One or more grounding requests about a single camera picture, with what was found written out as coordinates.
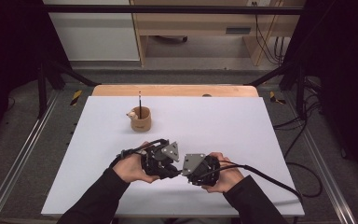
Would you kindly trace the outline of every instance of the gray floor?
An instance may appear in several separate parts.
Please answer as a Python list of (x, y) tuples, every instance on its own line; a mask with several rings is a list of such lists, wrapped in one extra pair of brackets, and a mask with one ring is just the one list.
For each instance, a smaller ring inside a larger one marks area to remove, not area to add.
[[(128, 63), (117, 63), (115, 65), (119, 66), (115, 67), (88, 64), (88, 67), (77, 67), (77, 71), (102, 83), (242, 84), (263, 76), (276, 66), (266, 61), (258, 67), (250, 65), (248, 55), (238, 50), (242, 48), (244, 45), (240, 38), (199, 36), (190, 37), (187, 43), (156, 38), (152, 39), (149, 46), (145, 67)], [(92, 88), (67, 76), (64, 78), (67, 85), (63, 91), (59, 91), (57, 104), (2, 207), (0, 223), (37, 223), (37, 220), (54, 222), (53, 218), (42, 217), (40, 211), (71, 140), (71, 132), (75, 130), (87, 96), (92, 92)], [(290, 102), (293, 94), (277, 90), (275, 84), (278, 81), (279, 77), (276, 77), (258, 88), (273, 124), (295, 117), (289, 104), (281, 105), (269, 100), (269, 93), (273, 90), (278, 99)], [(70, 105), (77, 90), (83, 93), (77, 105)], [(48, 92), (54, 95), (56, 91), (48, 88)], [(15, 104), (6, 112), (0, 124), (0, 186), (33, 129), (38, 113), (35, 82), (17, 88), (10, 97), (10, 102), (13, 104), (15, 101)], [(318, 111), (310, 116), (308, 130), (358, 223), (358, 165), (355, 161), (341, 158), (340, 147), (324, 116)], [(276, 131), (282, 152), (287, 150), (298, 132), (299, 129)], [(312, 161), (310, 146), (303, 136), (298, 139), (287, 160), (318, 170)], [(291, 166), (289, 170), (297, 189), (302, 193), (312, 194), (317, 191), (317, 182), (308, 172)], [(298, 222), (350, 223), (339, 220), (332, 201), (325, 189), (317, 198), (306, 198), (306, 215)]]

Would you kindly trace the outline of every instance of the wooden cabinet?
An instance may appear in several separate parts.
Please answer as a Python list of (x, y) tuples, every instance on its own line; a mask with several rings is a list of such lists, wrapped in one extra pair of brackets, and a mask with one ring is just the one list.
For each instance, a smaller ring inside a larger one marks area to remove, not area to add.
[[(245, 7), (248, 0), (131, 0), (139, 6), (225, 6)], [(270, 7), (300, 7), (305, 0), (271, 0)], [(291, 36), (299, 16), (259, 15), (259, 42), (256, 41), (255, 15), (226, 14), (133, 14), (141, 62), (145, 61), (147, 37), (150, 35), (242, 35), (254, 65), (259, 65), (266, 40), (271, 36)]]

